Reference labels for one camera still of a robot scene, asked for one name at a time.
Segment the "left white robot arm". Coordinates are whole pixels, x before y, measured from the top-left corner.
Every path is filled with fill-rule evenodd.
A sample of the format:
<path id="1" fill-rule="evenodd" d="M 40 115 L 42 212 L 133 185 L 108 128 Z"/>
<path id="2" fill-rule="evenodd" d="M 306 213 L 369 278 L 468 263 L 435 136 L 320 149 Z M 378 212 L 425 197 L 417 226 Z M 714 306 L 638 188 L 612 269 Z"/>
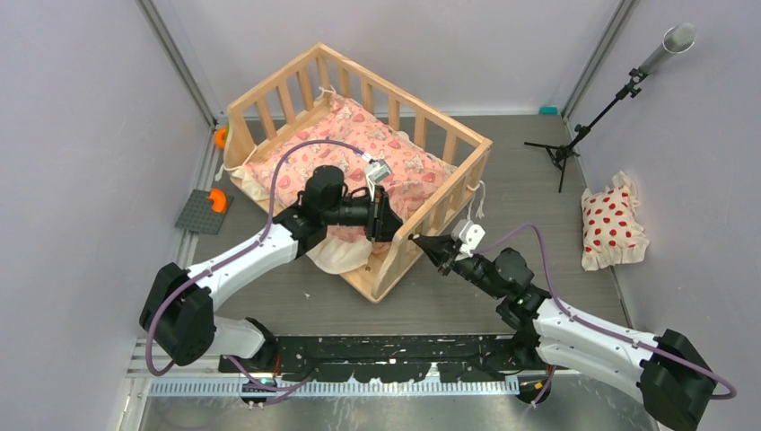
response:
<path id="1" fill-rule="evenodd" d="M 255 372 L 266 371 L 276 357 L 268 329 L 252 318 L 215 313 L 255 279 L 318 246 L 334 225 L 361 227 L 370 242 L 391 242 L 403 221 L 382 186 L 350 191 L 336 166 L 320 166 L 296 201 L 247 241 L 190 268 L 170 263 L 158 271 L 139 317 L 151 338 L 146 346 L 158 345 L 171 365 L 236 356 Z"/>

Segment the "pink unicorn print cushion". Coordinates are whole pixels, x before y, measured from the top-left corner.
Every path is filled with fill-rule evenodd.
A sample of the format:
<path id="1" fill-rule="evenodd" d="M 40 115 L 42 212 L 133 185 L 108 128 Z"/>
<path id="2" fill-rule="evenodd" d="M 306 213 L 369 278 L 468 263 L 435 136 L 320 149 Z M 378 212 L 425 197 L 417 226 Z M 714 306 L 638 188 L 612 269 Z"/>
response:
<path id="1" fill-rule="evenodd" d="M 274 197 L 286 207 L 321 165 L 337 167 L 350 190 L 366 185 L 369 161 L 385 162 L 391 174 L 380 182 L 390 206 L 408 219 L 456 171 L 455 166 L 414 145 L 402 132 L 381 123 L 357 101 L 337 94 L 328 115 L 266 154 L 258 149 L 227 169 L 254 200 Z"/>

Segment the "wooden slatted pet bed frame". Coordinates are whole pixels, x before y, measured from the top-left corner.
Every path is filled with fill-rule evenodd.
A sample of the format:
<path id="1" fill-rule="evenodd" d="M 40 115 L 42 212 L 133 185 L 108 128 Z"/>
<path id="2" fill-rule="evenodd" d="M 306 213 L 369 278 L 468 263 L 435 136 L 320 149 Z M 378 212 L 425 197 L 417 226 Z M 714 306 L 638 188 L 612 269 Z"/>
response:
<path id="1" fill-rule="evenodd" d="M 267 156 L 298 132 L 324 119 L 329 114 L 330 97 L 317 95 L 314 91 L 318 87 L 329 89 L 331 66 L 337 71 L 338 91 L 345 97 L 351 94 L 351 77 L 358 79 L 362 105 L 369 112 L 378 106 L 375 95 L 386 95 L 386 117 L 392 129 L 400 129 L 400 109 L 411 109 L 415 115 L 412 142 L 420 148 L 433 149 L 428 129 L 431 125 L 440 127 L 445 133 L 442 159 L 456 167 L 450 178 L 405 221 L 386 250 L 370 254 L 361 266 L 341 273 L 349 285 L 369 301 L 377 303 L 422 255 L 408 236 L 412 233 L 443 233 L 475 197 L 493 143 L 319 42 L 228 105 L 224 167 L 232 170 L 245 163 L 248 156 L 255 159 Z"/>

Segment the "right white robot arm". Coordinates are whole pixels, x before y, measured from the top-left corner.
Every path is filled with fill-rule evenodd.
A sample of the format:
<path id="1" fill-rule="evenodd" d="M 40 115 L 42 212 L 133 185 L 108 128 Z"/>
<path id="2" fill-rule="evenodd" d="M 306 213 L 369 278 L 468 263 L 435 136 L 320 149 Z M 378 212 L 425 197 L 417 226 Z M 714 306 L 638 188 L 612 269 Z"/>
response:
<path id="1" fill-rule="evenodd" d="M 696 430 L 717 386 L 711 369 L 683 334 L 631 330 L 574 309 L 533 284 L 526 260 L 512 248 L 494 259 L 461 258 L 462 242 L 449 235 L 413 234 L 440 274 L 457 274 L 499 300 L 496 312 L 518 337 L 515 362 L 578 371 L 643 404 L 671 430 Z"/>

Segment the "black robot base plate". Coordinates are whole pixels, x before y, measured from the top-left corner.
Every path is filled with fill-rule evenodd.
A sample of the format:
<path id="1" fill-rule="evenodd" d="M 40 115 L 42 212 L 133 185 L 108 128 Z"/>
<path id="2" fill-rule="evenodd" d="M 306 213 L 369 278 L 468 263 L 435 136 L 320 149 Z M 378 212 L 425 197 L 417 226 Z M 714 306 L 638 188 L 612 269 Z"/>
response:
<path id="1" fill-rule="evenodd" d="M 250 374 L 278 373 L 287 382 L 421 382 L 436 370 L 443 383 L 501 381 L 549 369 L 511 335 L 282 336 L 239 363 Z"/>

